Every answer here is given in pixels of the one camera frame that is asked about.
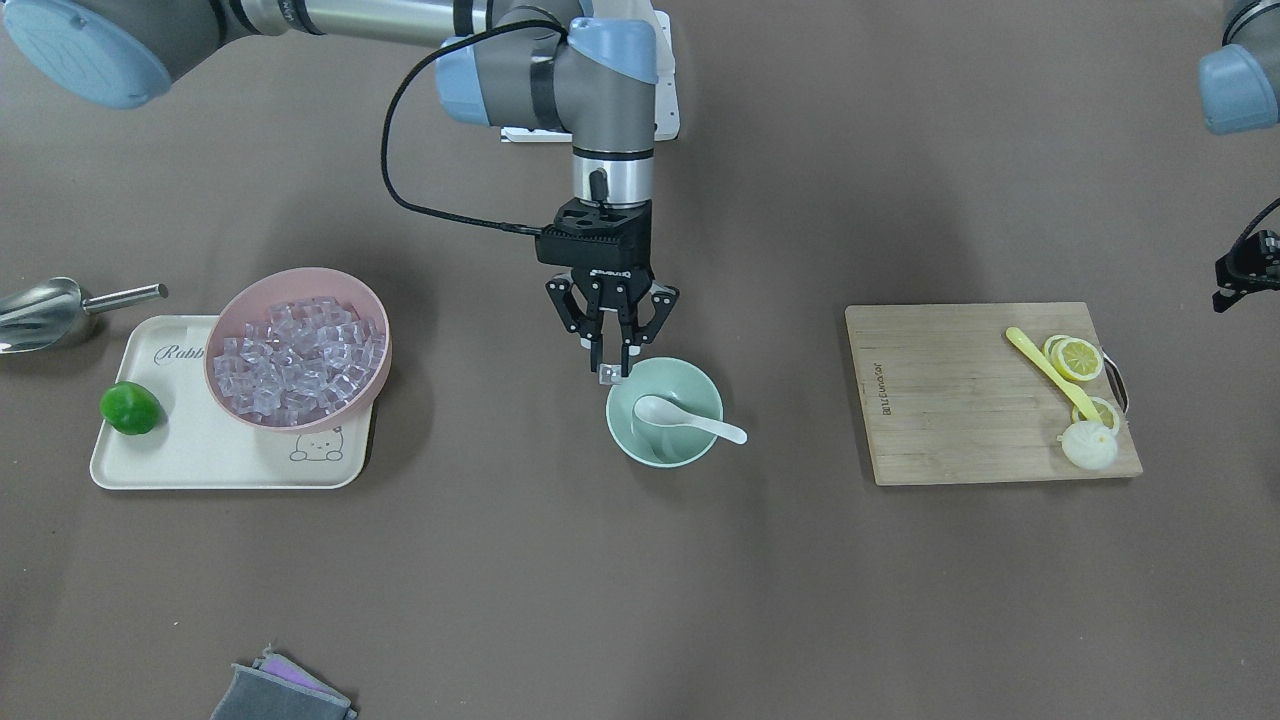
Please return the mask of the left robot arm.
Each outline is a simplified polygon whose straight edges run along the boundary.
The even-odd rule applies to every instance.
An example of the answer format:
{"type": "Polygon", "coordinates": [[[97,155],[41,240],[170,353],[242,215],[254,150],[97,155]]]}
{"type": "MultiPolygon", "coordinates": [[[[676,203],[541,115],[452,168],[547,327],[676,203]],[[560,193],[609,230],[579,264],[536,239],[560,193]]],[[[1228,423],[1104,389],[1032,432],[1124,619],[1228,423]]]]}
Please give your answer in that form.
{"type": "Polygon", "coordinates": [[[1224,3],[1221,47],[1201,58],[1198,90],[1211,135],[1277,126],[1277,1],[1224,3]]]}

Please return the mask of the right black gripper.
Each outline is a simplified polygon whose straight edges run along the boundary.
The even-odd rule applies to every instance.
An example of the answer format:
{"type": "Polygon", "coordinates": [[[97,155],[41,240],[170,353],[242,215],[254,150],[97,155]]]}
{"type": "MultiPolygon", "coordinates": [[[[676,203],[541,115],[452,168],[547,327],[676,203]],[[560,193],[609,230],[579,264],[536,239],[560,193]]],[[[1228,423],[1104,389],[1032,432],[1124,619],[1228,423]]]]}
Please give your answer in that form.
{"type": "Polygon", "coordinates": [[[652,269],[652,215],[650,201],[622,208],[572,199],[535,236],[540,263],[570,269],[547,288],[563,328],[588,342],[593,373],[608,311],[618,315],[620,375],[628,378],[640,347],[657,340],[678,302],[678,290],[658,283],[652,269]]]}

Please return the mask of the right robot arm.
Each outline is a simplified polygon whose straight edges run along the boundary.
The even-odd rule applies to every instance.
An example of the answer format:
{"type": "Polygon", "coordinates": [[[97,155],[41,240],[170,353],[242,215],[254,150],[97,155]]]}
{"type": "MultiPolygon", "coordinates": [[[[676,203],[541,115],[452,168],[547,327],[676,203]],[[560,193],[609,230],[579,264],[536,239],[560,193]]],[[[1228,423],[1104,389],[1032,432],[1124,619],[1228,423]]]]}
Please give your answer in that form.
{"type": "Polygon", "coordinates": [[[428,77],[471,126],[559,136],[570,199],[535,227],[393,200],[410,211],[532,240],[558,274],[547,292],[604,384],[631,375],[678,300],[652,265],[655,150],[678,124],[675,59],[649,1],[5,1],[3,35],[58,87],[102,108],[141,108],[250,40],[300,36],[415,50],[381,124],[428,77]]]}

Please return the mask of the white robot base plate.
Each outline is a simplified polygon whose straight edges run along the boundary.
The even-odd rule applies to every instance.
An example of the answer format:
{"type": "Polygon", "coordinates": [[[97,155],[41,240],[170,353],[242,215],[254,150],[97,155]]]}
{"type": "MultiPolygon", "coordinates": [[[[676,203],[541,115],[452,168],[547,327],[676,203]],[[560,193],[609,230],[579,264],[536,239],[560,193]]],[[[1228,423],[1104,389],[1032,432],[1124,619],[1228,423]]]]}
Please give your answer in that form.
{"type": "MultiPolygon", "coordinates": [[[[590,1],[590,5],[591,14],[596,18],[645,20],[659,35],[655,42],[655,69],[659,78],[655,87],[655,141],[675,140],[680,132],[681,118],[669,15],[657,10],[653,1],[590,1]]],[[[500,142],[504,143],[570,143],[571,140],[572,136],[566,132],[500,128],[500,142]]]]}

